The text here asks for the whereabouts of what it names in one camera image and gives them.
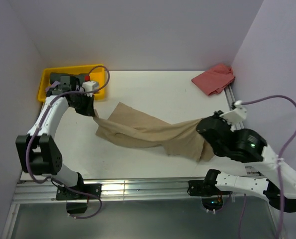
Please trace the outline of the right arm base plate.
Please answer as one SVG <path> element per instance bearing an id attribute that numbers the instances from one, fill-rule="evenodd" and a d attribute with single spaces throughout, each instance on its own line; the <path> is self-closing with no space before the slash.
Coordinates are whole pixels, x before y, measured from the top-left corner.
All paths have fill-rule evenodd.
<path id="1" fill-rule="evenodd" d="M 190 180 L 188 181 L 187 193 L 190 196 L 196 197 L 211 197 L 220 195 L 230 195 L 231 191 L 221 191 L 214 183 L 208 183 L 205 180 Z"/>

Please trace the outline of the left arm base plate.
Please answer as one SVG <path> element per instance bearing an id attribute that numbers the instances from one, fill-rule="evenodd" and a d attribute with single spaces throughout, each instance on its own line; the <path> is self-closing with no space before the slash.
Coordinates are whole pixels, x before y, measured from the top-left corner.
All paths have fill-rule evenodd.
<path id="1" fill-rule="evenodd" d="M 101 202 L 101 184 L 85 184 L 79 187 L 58 186 L 56 201 L 66 201 L 66 211 L 71 215 L 81 215 L 86 212 L 90 200 L 97 200 L 99 208 Z"/>

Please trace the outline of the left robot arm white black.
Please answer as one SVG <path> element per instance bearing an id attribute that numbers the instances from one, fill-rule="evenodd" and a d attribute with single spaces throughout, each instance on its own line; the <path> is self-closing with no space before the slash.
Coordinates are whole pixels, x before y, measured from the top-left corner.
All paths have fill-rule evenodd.
<path id="1" fill-rule="evenodd" d="M 22 170 L 35 183 L 43 184 L 49 179 L 68 187 L 68 194 L 74 199 L 84 196 L 86 187 L 81 174 L 69 169 L 63 163 L 62 154 L 54 136 L 62 116 L 68 108 L 76 113 L 94 116 L 94 93 L 99 87 L 96 81 L 81 83 L 75 77 L 55 81 L 46 89 L 46 99 L 33 127 L 15 140 Z"/>

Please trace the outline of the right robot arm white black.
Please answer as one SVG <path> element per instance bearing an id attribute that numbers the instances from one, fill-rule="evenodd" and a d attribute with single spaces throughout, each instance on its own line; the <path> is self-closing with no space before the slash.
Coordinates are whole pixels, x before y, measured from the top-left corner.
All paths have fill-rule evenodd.
<path id="1" fill-rule="evenodd" d="M 190 186 L 190 195 L 209 197 L 238 192 L 261 198 L 275 209 L 296 212 L 296 171 L 280 160 L 258 133 L 247 128 L 232 131 L 228 122 L 219 116 L 201 119 L 196 131 L 216 156 L 251 166 L 263 178 L 235 176 L 211 169 L 199 185 Z"/>

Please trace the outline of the beige t shirt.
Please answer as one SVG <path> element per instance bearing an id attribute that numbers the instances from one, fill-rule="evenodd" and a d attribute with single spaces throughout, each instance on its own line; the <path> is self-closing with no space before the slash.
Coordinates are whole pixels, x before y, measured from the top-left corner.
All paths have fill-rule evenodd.
<path id="1" fill-rule="evenodd" d="M 120 102 L 108 119 L 93 117 L 96 136 L 117 146 L 151 148 L 161 146 L 169 156 L 182 156 L 196 162 L 214 157 L 209 143 L 196 131 L 200 119 L 170 124 Z"/>

